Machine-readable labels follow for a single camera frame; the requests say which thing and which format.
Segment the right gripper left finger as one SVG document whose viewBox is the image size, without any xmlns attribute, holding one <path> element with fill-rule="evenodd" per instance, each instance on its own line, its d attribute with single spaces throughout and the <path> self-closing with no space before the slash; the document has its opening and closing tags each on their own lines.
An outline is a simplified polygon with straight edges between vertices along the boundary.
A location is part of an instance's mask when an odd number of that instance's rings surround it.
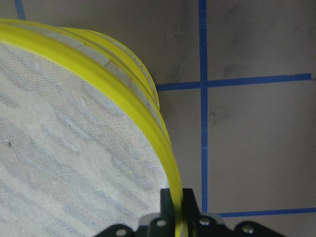
<svg viewBox="0 0 316 237">
<path fill-rule="evenodd" d="M 160 214 L 168 220 L 175 222 L 175 209 L 171 198 L 170 189 L 160 190 Z"/>
</svg>

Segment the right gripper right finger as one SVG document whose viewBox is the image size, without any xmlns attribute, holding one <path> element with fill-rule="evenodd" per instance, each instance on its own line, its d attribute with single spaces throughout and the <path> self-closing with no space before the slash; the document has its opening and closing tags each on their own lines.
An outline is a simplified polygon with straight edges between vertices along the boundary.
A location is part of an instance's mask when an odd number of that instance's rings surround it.
<svg viewBox="0 0 316 237">
<path fill-rule="evenodd" d="M 182 201 L 183 218 L 187 225 L 191 225 L 200 217 L 200 210 L 195 198 L 194 191 L 190 188 L 183 189 Z"/>
</svg>

